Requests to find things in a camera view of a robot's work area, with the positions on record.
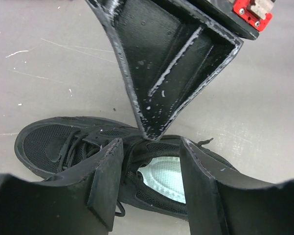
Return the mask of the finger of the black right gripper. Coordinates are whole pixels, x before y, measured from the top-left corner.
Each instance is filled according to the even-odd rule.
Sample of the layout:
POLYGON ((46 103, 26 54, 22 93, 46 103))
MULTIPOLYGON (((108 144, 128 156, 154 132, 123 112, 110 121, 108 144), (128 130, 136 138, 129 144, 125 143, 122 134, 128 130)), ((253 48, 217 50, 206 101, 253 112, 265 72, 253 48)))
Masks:
POLYGON ((143 137, 156 141, 243 41, 187 0, 90 0, 143 137))

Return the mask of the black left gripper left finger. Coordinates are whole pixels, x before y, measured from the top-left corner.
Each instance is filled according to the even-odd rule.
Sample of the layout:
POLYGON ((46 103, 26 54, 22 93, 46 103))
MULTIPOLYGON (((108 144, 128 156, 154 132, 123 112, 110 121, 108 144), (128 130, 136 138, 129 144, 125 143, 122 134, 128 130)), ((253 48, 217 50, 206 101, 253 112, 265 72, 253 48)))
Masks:
POLYGON ((41 182, 0 174, 0 235, 106 235, 113 230, 123 141, 41 182))

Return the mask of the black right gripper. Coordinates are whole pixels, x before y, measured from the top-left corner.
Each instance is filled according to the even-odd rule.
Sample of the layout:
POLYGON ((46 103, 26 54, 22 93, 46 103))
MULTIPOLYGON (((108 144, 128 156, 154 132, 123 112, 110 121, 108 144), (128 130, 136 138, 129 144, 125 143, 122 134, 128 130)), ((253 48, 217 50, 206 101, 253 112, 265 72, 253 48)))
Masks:
POLYGON ((209 27, 256 40, 272 20, 274 0, 191 0, 209 27))

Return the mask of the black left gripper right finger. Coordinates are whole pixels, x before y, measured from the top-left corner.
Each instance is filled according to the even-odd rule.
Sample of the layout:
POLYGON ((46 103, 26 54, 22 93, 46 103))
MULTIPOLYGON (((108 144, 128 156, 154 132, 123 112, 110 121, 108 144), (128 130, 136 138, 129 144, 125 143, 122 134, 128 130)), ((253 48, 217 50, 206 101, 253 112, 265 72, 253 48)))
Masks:
POLYGON ((180 143, 181 173, 193 235, 294 235, 294 179, 278 184, 240 173, 180 143))

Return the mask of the black shoe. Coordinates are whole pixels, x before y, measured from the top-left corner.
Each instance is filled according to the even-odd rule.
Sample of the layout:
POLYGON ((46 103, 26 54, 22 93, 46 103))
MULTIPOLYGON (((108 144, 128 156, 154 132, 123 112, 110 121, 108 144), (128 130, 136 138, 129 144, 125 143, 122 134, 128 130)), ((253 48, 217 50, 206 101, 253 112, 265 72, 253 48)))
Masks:
POLYGON ((98 153, 116 138, 122 139, 124 153, 119 202, 187 220, 178 135, 148 141, 137 128, 111 119, 54 117, 23 128, 14 150, 30 171, 46 179, 98 153))

